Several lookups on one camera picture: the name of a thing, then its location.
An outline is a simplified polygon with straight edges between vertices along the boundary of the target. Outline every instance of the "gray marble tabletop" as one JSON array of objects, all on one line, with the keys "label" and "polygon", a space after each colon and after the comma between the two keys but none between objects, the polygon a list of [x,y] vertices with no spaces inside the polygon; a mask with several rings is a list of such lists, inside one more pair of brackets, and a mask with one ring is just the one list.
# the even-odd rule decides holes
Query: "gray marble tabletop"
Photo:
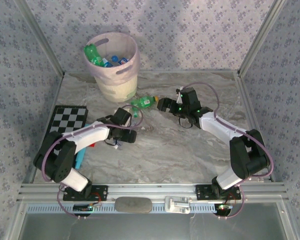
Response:
[{"label": "gray marble tabletop", "polygon": [[[176,88],[202,81],[211,84],[220,98],[218,115],[241,128],[248,128],[244,108],[232,74],[219,73],[140,73],[136,97],[176,98]],[[214,109],[214,93],[195,85],[202,106]],[[87,123],[113,114],[124,103],[107,101],[94,78],[87,74],[66,74],[57,105],[80,105],[88,109]],[[209,132],[196,127],[182,128],[178,118],[157,110],[144,109],[144,121],[135,143],[118,149],[97,142],[88,147],[80,172],[93,183],[209,183],[230,166],[229,148]],[[42,183],[37,171],[35,183]]]}]

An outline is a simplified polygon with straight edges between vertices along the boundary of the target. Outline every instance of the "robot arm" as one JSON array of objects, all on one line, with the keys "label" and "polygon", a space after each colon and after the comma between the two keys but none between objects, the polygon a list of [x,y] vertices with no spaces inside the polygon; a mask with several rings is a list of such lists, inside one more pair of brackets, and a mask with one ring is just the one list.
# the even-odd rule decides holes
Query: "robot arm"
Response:
[{"label": "robot arm", "polygon": [[264,144],[261,134],[257,130],[246,131],[218,117],[219,120],[235,130],[225,127],[216,120],[212,109],[206,106],[201,107],[197,93],[192,87],[181,87],[176,92],[177,100],[162,98],[159,100],[157,108],[163,112],[168,110],[176,117],[188,119],[190,124],[213,134],[230,148],[231,166],[212,180],[212,190],[217,197],[269,165],[269,159],[265,152],[257,144],[237,132],[240,130],[247,133]]},{"label": "robot arm", "polygon": [[54,182],[63,183],[87,198],[91,193],[92,183],[73,168],[75,154],[93,143],[106,139],[113,138],[127,143],[134,143],[137,136],[136,131],[104,126],[104,124],[126,126],[131,117],[129,112],[119,108],[114,115],[100,118],[91,125],[76,131],[67,133],[50,132],[44,139],[33,164],[41,170],[43,159],[51,145],[58,139],[71,135],[56,145],[49,154],[45,164],[45,173]]}]

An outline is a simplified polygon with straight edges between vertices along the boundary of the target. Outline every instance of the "plastic bottle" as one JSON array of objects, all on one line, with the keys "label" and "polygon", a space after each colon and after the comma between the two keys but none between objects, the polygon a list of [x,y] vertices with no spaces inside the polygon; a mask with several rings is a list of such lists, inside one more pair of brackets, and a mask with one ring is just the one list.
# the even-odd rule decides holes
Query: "plastic bottle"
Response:
[{"label": "plastic bottle", "polygon": [[120,65],[122,65],[122,64],[126,64],[129,61],[129,59],[126,59],[125,57],[123,57],[123,58],[121,58],[121,60],[119,60],[118,56],[113,55],[111,57],[111,61],[114,62],[114,63],[119,63]]},{"label": "plastic bottle", "polygon": [[[140,109],[145,109],[152,106],[158,100],[159,98],[157,96],[143,96],[141,98],[133,100],[131,102],[131,105],[137,106]],[[133,109],[133,116],[137,118],[139,115],[138,109],[134,107],[132,109]]]},{"label": "plastic bottle", "polygon": [[90,45],[86,45],[83,48],[83,51],[84,51],[86,58],[89,60],[89,62],[91,62],[92,64],[99,66],[99,67],[105,66],[102,57],[100,56],[100,54],[97,51],[96,45],[94,45],[93,43],[91,43]]},{"label": "plastic bottle", "polygon": [[112,68],[113,65],[105,58],[102,59],[105,68]]}]

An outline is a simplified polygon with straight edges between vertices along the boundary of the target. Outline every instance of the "trash bin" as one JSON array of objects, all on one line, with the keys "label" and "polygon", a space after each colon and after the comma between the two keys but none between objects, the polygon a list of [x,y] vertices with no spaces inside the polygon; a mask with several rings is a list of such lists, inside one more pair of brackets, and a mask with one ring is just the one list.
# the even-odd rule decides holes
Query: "trash bin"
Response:
[{"label": "trash bin", "polygon": [[119,66],[101,67],[89,62],[84,55],[85,63],[94,76],[104,97],[114,103],[121,103],[132,98],[137,91],[140,54],[136,41],[125,33],[109,32],[91,39],[87,45],[95,44],[101,57],[108,61],[116,55],[128,62]]}]

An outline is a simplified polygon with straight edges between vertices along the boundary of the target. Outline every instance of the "green plastic bottle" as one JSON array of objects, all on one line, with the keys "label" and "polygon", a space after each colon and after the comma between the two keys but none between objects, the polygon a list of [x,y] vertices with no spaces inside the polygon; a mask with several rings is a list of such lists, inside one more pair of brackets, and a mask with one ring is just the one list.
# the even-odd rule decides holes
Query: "green plastic bottle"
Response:
[{"label": "green plastic bottle", "polygon": [[[131,105],[137,106],[140,109],[145,109],[150,106],[152,106],[155,102],[157,102],[159,99],[157,96],[143,96],[141,98],[135,99],[131,102]],[[138,109],[133,107],[133,116],[135,118],[138,117]]]},{"label": "green plastic bottle", "polygon": [[99,66],[99,67],[105,66],[105,63],[102,60],[102,57],[100,56],[100,54],[97,51],[96,45],[94,45],[93,43],[91,43],[90,45],[86,45],[83,48],[83,51],[84,51],[86,58],[89,60],[89,62],[91,62],[92,64]]}]

